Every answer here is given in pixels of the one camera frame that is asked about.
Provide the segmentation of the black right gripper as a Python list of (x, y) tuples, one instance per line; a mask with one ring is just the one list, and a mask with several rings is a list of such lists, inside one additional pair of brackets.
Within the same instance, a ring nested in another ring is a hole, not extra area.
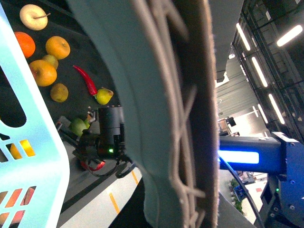
[(89, 162), (90, 160), (104, 161), (98, 157), (97, 146), (99, 135), (91, 130), (92, 123), (97, 121), (97, 112), (88, 111), (87, 118), (84, 120), (87, 130), (83, 130), (82, 136), (77, 136), (68, 128), (72, 121), (65, 116), (59, 117), (56, 122), (56, 129), (62, 141), (74, 148), (72, 154), (80, 161)]

